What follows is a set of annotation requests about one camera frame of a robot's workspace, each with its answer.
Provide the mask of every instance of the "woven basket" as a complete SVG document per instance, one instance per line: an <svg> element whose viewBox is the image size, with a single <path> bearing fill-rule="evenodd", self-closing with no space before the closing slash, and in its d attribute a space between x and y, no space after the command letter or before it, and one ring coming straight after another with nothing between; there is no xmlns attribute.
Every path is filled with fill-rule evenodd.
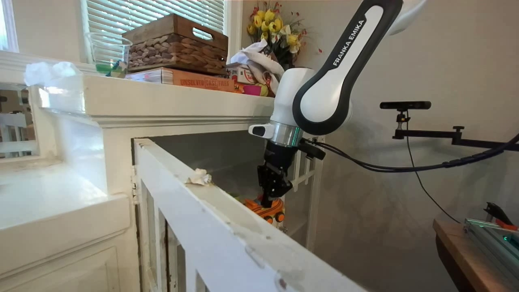
<svg viewBox="0 0 519 292"><path fill-rule="evenodd" d="M213 40L196 37L193 28L211 34ZM123 37L134 43L130 47L129 71L168 67L226 74L227 37L178 15L165 16Z"/></svg>

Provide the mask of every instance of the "toy wheel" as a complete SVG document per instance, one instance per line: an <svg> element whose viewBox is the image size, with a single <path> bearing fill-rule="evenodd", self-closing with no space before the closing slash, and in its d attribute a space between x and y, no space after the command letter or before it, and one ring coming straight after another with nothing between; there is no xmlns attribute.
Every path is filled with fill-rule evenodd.
<svg viewBox="0 0 519 292"><path fill-rule="evenodd" d="M265 216L263 217L263 219L267 220L267 222L269 222L270 224L274 222L274 218L272 218L272 216Z"/></svg>
<svg viewBox="0 0 519 292"><path fill-rule="evenodd" d="M283 220L285 220L285 213L277 212L276 213L276 221L277 222L283 222Z"/></svg>

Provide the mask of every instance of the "franka emika robot arm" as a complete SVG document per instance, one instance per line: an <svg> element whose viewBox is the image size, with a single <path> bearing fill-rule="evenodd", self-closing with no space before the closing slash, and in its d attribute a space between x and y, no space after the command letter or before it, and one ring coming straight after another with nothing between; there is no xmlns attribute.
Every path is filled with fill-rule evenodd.
<svg viewBox="0 0 519 292"><path fill-rule="evenodd" d="M364 0L322 68L294 68L281 78L270 122L249 133L268 140L258 166L262 205L286 194L287 170L297 150L323 159L324 152L301 142L303 132L327 135L349 117L350 94L362 69L386 35L405 30L426 0Z"/></svg>

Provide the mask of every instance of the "white wall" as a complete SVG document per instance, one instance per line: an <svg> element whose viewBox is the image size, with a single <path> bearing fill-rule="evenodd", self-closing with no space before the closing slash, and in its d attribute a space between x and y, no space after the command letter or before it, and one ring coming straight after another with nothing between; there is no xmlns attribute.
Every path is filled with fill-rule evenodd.
<svg viewBox="0 0 519 292"><path fill-rule="evenodd" d="M87 62L81 0L12 0L20 53Z"/></svg>
<svg viewBox="0 0 519 292"><path fill-rule="evenodd" d="M297 65L318 69L360 0L284 1L305 18L313 44ZM352 92L350 123L327 142L364 161L409 166L405 140L392 140L396 111L381 101L430 100L411 112L411 129L450 130L464 137L507 141L519 130L517 0L433 0L406 31L377 48ZM417 165L480 149L438 139L411 139ZM519 153L421 174L430 194L458 220L484 219L485 202L519 222ZM414 174L376 174L329 153L324 165L316 254L378 291L452 291L436 253L432 220L449 220L426 197Z"/></svg>

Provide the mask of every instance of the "wooden table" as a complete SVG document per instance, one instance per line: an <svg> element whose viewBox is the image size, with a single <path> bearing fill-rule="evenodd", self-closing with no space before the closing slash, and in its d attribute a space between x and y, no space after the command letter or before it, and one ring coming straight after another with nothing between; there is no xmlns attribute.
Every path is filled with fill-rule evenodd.
<svg viewBox="0 0 519 292"><path fill-rule="evenodd" d="M519 291L463 231L463 225L434 220L438 255L460 291Z"/></svg>

